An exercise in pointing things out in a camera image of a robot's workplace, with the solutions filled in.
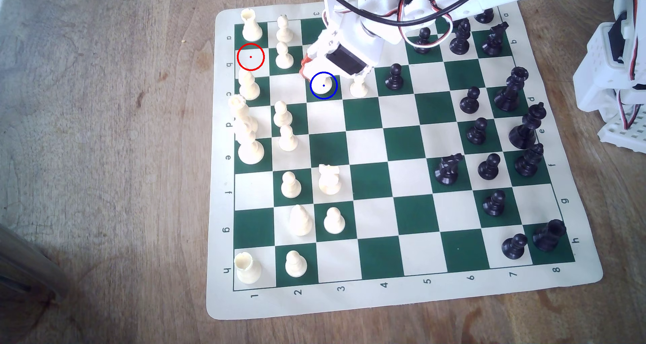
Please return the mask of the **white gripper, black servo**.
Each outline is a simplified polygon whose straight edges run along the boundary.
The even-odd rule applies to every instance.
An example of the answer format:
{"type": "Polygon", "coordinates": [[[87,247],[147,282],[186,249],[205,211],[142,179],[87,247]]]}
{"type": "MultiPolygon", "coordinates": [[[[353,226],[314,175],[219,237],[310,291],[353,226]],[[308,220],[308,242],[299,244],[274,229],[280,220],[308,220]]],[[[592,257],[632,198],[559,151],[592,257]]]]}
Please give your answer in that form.
{"type": "Polygon", "coordinates": [[[344,76],[365,75],[378,62],[378,38],[360,18],[344,18],[340,25],[327,27],[303,54],[301,76],[312,80],[320,72],[344,76]]]}

